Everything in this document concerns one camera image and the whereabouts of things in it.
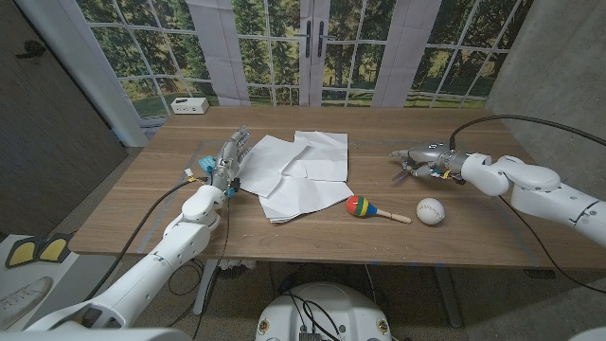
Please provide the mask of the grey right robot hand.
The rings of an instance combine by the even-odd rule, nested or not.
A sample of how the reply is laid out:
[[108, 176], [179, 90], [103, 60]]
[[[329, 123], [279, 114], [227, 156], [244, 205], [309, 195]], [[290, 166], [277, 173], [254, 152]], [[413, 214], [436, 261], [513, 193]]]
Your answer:
[[402, 181], [410, 175], [451, 179], [459, 185], [466, 183], [461, 172], [469, 155], [453, 151], [443, 143], [430, 143], [407, 150], [398, 150], [389, 156], [398, 157], [401, 160], [402, 170], [392, 178], [394, 182]]

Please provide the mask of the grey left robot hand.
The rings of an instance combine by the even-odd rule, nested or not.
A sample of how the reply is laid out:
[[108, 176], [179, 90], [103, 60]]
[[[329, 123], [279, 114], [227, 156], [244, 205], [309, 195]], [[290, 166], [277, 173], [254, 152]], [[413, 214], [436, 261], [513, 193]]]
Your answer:
[[223, 144], [215, 160], [215, 167], [211, 175], [211, 185], [228, 192], [231, 182], [236, 178], [240, 163], [249, 153], [246, 147], [249, 133], [246, 125], [242, 125]]

